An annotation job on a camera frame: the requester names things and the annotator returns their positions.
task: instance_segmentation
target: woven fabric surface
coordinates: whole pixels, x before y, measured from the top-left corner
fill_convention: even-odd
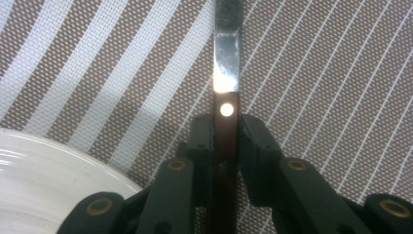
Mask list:
[[[412,9],[244,0],[242,112],[361,204],[371,193],[413,202]],[[213,15],[212,0],[0,1],[0,127],[148,186],[210,112]],[[240,188],[239,233],[276,233]]]

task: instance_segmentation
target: table surface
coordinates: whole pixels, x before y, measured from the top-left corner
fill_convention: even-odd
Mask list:
[[[413,199],[412,8],[244,1],[242,112],[359,203]],[[0,1],[0,127],[147,186],[210,112],[213,13],[212,0]],[[240,185],[240,233],[275,233]]]

